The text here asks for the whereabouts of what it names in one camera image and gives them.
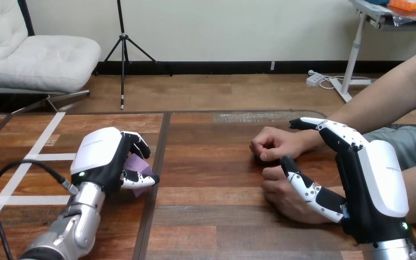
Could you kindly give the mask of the person's hand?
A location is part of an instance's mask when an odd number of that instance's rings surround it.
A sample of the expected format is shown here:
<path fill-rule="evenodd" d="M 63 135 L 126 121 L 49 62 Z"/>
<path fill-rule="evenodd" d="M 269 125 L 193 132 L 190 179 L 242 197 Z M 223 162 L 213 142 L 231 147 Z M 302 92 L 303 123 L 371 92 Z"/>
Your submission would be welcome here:
<path fill-rule="evenodd" d="M 293 189 L 281 167 L 264 168 L 262 177 L 262 189 L 265 199 L 283 216 L 305 224 L 331 222 L 331 220 L 317 213 L 307 205 Z"/>
<path fill-rule="evenodd" d="M 285 155 L 296 159 L 301 154 L 325 145 L 318 131 L 288 132 L 264 127 L 250 142 L 251 152 L 261 161 L 278 160 Z"/>

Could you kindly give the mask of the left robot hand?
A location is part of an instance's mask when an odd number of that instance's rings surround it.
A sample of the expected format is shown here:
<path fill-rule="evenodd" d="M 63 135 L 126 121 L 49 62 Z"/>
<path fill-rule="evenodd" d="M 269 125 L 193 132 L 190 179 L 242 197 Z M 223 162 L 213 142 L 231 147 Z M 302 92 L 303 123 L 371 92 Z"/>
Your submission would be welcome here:
<path fill-rule="evenodd" d="M 86 135 L 70 167 L 71 182 L 93 183 L 110 195 L 121 188 L 143 189 L 160 182 L 152 173 L 126 168 L 131 157 L 148 159 L 151 150 L 137 132 L 120 131 L 115 127 L 101 128 Z"/>

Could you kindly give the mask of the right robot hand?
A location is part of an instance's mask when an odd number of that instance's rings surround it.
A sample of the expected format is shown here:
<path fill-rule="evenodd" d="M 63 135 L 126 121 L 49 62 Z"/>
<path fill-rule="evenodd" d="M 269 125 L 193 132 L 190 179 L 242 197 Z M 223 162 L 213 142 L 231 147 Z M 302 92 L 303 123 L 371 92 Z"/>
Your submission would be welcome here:
<path fill-rule="evenodd" d="M 314 129 L 336 152 L 335 161 L 344 189 L 339 195 L 317 185 L 286 155 L 280 160 L 297 194 L 319 214 L 340 223 L 359 244 L 408 238 L 409 211 L 405 182 L 394 147 L 383 140 L 368 141 L 345 124 L 301 117 L 291 129 Z"/>

